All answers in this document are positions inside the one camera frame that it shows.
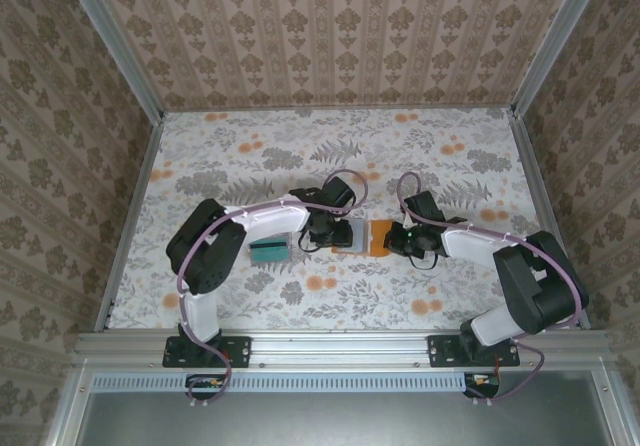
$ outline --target floral tablecloth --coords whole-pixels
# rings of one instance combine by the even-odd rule
[[[176,325],[164,250],[201,200],[256,203],[320,186],[345,167],[370,186],[352,217],[402,220],[396,181],[415,171],[447,217],[521,235],[538,228],[506,110],[171,113],[109,327]],[[260,266],[243,253],[219,297],[221,327],[246,329],[457,328],[502,300],[496,273],[472,263],[447,258],[418,271],[395,255],[306,254],[297,246],[289,261]]]

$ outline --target patterned wallpaper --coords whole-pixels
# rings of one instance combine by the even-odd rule
[[[78,0],[0,0],[0,444],[38,444],[150,126]]]
[[[168,110],[509,103],[562,0],[106,0]]]
[[[590,1],[525,120],[640,411],[640,0]]]

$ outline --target mounting plate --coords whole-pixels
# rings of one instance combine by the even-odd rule
[[[233,368],[248,368],[251,359],[250,336],[223,336],[216,349],[224,354]],[[205,357],[205,351],[186,338],[170,336],[164,347],[165,368],[224,368],[218,357]]]
[[[427,344],[429,346],[429,363],[432,368],[495,367],[496,357],[500,367],[520,366],[518,348],[515,343],[510,341],[503,341],[492,346],[487,354],[474,361],[470,361],[464,352],[458,334],[427,336]]]

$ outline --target cable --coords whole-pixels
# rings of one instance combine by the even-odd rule
[[[191,379],[191,382],[189,383],[189,388],[187,388],[187,397],[191,400],[191,406],[195,406],[196,401],[200,401],[193,396],[193,388],[195,387],[195,385],[198,383],[204,383],[206,381],[211,381],[211,380],[216,380],[216,378],[213,378],[213,377],[208,378],[206,376],[200,376],[200,377]],[[209,403],[209,400],[215,401],[216,399],[218,399],[216,396],[218,396],[219,394],[220,394],[220,390],[218,390],[217,393],[214,393],[211,396],[211,398],[207,398],[201,401],[204,404],[204,406],[206,406]]]
[[[421,181],[420,181],[420,176],[418,176],[416,173],[409,171],[404,173],[402,176],[400,176],[400,179],[398,180],[398,184],[396,185],[396,196],[398,197],[398,201],[400,202],[400,207],[402,208],[402,210],[408,214],[409,216],[411,216],[413,219],[416,219],[420,222],[423,223],[427,223],[427,224],[431,224],[434,226],[440,226],[440,227],[444,227],[444,228],[450,228],[450,229],[455,229],[458,231],[475,231],[476,233],[479,233],[481,235],[484,236],[488,236],[490,238],[497,238],[497,239],[501,239],[501,240],[505,240],[505,241],[511,241],[514,243],[517,243],[523,247],[525,247],[526,249],[528,249],[529,251],[531,251],[532,253],[536,254],[537,256],[539,256],[540,258],[542,258],[543,260],[545,260],[547,262],[547,264],[549,264],[553,269],[556,270],[556,272],[560,275],[560,277],[564,280],[564,282],[567,284],[567,286],[569,286],[569,289],[571,291],[571,295],[573,296],[573,300],[575,303],[575,310],[573,312],[573,315],[567,319],[566,321],[563,321],[561,323],[556,323],[554,325],[549,326],[547,329],[548,330],[552,330],[552,329],[558,329],[558,328],[562,328],[564,326],[574,326],[579,319],[580,316],[580,312],[582,311],[582,301],[580,299],[580,293],[578,292],[578,288],[575,285],[573,279],[571,278],[571,276],[569,275],[569,273],[567,273],[564,268],[562,268],[562,266],[560,264],[558,264],[558,262],[556,260],[554,260],[551,256],[549,256],[548,254],[546,254],[544,251],[542,251],[541,249],[535,247],[532,244],[527,243],[524,239],[518,238],[516,236],[512,236],[510,234],[503,234],[503,233],[499,233],[497,231],[492,231],[490,229],[485,229],[485,228],[479,228],[477,226],[473,226],[472,224],[470,225],[460,225],[460,224],[456,224],[456,223],[447,223],[447,222],[443,222],[443,221],[433,221],[431,219],[427,219],[427,218],[423,218],[417,214],[415,214],[413,211],[410,211],[409,208],[407,207],[404,199],[402,198],[402,194],[401,194],[401,187],[402,187],[402,182],[409,176],[413,176],[416,179],[417,182],[417,189],[418,189],[418,193],[420,192],[421,189]],[[506,399],[510,396],[512,396],[513,394],[515,394],[516,392],[518,392],[520,389],[522,389],[529,381],[531,381],[540,371],[540,369],[542,368],[542,365],[544,364],[544,353],[542,351],[540,351],[539,349],[536,349],[532,346],[527,346],[526,344],[522,344],[519,343],[519,339],[526,337],[527,334],[521,334],[520,336],[517,336],[516,338],[514,338],[514,341],[516,343],[518,343],[520,345],[520,347],[522,347],[523,349],[527,349],[529,351],[532,351],[534,353],[537,353],[540,356],[540,361],[538,362],[538,364],[536,365],[536,367],[533,369],[533,371],[531,371],[531,373],[529,373],[527,375],[527,377],[525,379],[522,380],[522,382],[520,384],[518,384],[515,388],[513,388],[511,391],[498,396],[496,398],[492,398],[491,401],[496,401],[496,400],[500,400],[500,399]]]
[[[353,205],[355,204],[355,202],[357,201],[357,197],[354,195],[353,198],[351,198],[351,204],[349,206],[353,207]],[[349,214],[349,211],[347,211],[346,213],[342,213],[342,214],[334,214],[334,216],[336,218],[344,218],[347,214]]]
[[[496,369],[493,370],[493,374],[495,374],[498,377],[498,381],[500,381],[500,358],[498,357],[498,354],[494,354],[495,358],[496,358]]]
[[[320,246],[318,246],[316,249],[304,249],[302,247],[302,239],[307,235],[307,231],[308,229],[303,229],[302,233],[300,233],[300,237],[298,237],[298,247],[300,248],[301,251],[304,251],[305,253],[317,253],[318,251],[320,251]]]
[[[544,361],[545,361],[545,356],[544,353],[539,350],[538,348],[534,348],[533,346],[528,346],[526,344],[520,343],[518,340],[516,340],[516,343],[522,348],[522,349],[527,349],[533,353],[536,353],[538,356],[540,356],[540,360],[538,361],[538,364],[536,364],[536,367],[533,368],[533,370],[527,375],[526,378],[524,378],[515,388],[507,391],[504,394],[501,394],[500,396],[495,396],[493,398],[487,398],[484,394],[482,394],[480,391],[470,388],[469,386],[467,386],[467,391],[471,391],[473,394],[475,394],[476,396],[478,396],[480,399],[485,399],[487,402],[493,402],[493,401],[501,401],[503,399],[507,399],[510,396],[513,396],[514,394],[516,394],[518,391],[520,391],[522,388],[524,388],[527,383],[529,383],[529,381],[531,381],[542,369],[542,366],[544,365]]]
[[[419,271],[431,271],[438,264],[438,258],[439,258],[439,256],[436,254],[435,258],[433,258],[433,264],[430,267],[428,267],[428,268],[419,268],[419,267],[416,266],[416,263],[413,262],[413,257],[411,257],[411,255],[409,255],[409,261],[411,262],[411,266],[413,266],[414,268],[416,268]]]
[[[184,330],[185,334],[187,335],[187,337],[195,344],[197,344],[198,346],[200,346],[203,349],[206,349],[207,351],[212,352],[216,357],[218,357],[225,365],[225,381],[222,384],[222,386],[220,387],[220,390],[215,393],[210,399],[209,401],[216,401],[218,400],[225,392],[225,390],[227,389],[230,381],[231,381],[231,363],[229,362],[229,360],[220,352],[218,351],[216,348],[214,348],[213,346],[208,345],[207,343],[205,343],[204,341],[201,341],[197,338],[197,336],[195,335],[195,333],[193,332],[193,330],[191,329],[191,326],[189,325],[188,321],[187,321],[187,309],[186,309],[186,304],[185,304],[185,294],[187,292],[189,292],[189,288],[184,288],[183,286],[183,281],[184,281],[184,275],[187,271],[187,268],[189,267],[189,263],[191,262],[191,260],[193,259],[193,256],[195,255],[196,251],[198,250],[198,248],[200,248],[200,246],[202,245],[202,243],[205,242],[205,240],[207,239],[207,237],[216,230],[216,228],[218,226],[220,226],[222,223],[224,223],[225,221],[228,221],[232,218],[235,218],[236,216],[241,216],[241,215],[246,215],[248,213],[252,213],[254,211],[260,211],[262,209],[267,209],[267,208],[271,208],[274,206],[281,206],[281,207],[300,207],[303,206],[305,208],[315,208],[315,209],[320,209],[323,211],[330,211],[332,213],[348,213],[349,211],[351,211],[352,209],[355,208],[359,208],[360,206],[362,206],[362,204],[364,204],[364,202],[367,200],[367,197],[369,196],[369,185],[367,183],[367,180],[364,178],[364,176],[357,172],[354,171],[352,169],[338,169],[336,171],[334,171],[333,173],[331,173],[327,179],[324,182],[324,185],[326,185],[329,181],[331,181],[334,177],[336,177],[338,174],[341,173],[350,173],[353,174],[354,176],[356,176],[358,179],[360,179],[360,181],[362,181],[362,185],[364,186],[364,193],[362,195],[362,198],[359,201],[356,201],[354,204],[352,204],[351,206],[347,206],[344,208],[337,208],[337,207],[331,207],[331,206],[324,206],[322,204],[313,204],[313,203],[305,203],[303,201],[299,201],[299,200],[280,200],[280,201],[271,201],[268,203],[263,203],[263,204],[256,204],[253,206],[247,206],[245,208],[240,208],[237,209],[235,211],[231,211],[227,214],[225,214],[224,216],[216,219],[210,226],[208,226],[200,235],[200,237],[195,241],[195,243],[193,243],[193,245],[191,246],[191,249],[189,250],[189,252],[187,253],[187,255],[185,256],[184,260],[182,261],[182,264],[180,265],[180,269],[178,270],[178,277],[176,280],[176,288],[178,290],[178,294],[180,296],[180,314],[182,316],[182,329]]]

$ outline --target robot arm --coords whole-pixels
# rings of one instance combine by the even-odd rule
[[[428,191],[406,199],[406,204],[413,213],[433,221],[465,221],[462,218],[445,221]],[[553,258],[569,274],[585,308],[588,295],[555,237],[539,231],[526,241]],[[505,302],[461,326],[460,343],[470,361],[503,341],[523,333],[537,334],[575,311],[571,290],[555,269],[527,248],[504,238],[490,238],[464,229],[414,225],[407,218],[404,225],[394,223],[385,238],[385,246],[404,256],[423,258],[425,251],[433,251],[439,256],[465,259],[497,270]]]
[[[242,248],[276,234],[308,231],[318,247],[350,246],[352,231],[339,215],[310,204],[345,207],[355,199],[346,183],[334,177],[322,189],[296,189],[276,201],[250,207],[221,206],[214,199],[201,202],[167,246],[171,269],[178,274],[192,246],[214,221],[234,211],[247,211],[224,221],[212,231],[215,238],[205,241],[192,257],[184,279],[184,316],[196,338],[215,342],[220,333],[217,318],[217,288],[227,279]]]

